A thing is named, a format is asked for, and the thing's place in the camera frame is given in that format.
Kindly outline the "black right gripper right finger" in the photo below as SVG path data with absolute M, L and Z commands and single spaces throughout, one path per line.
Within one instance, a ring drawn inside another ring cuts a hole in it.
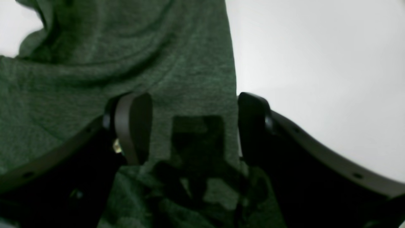
M 238 96 L 242 157 L 268 175 L 288 228 L 399 228 L 404 183 L 332 151 L 268 101 Z

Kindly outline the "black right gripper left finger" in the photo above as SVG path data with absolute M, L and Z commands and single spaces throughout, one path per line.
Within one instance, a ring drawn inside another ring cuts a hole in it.
M 112 98 L 62 146 L 1 176 L 2 228 L 95 228 L 115 175 L 149 156 L 150 94 Z

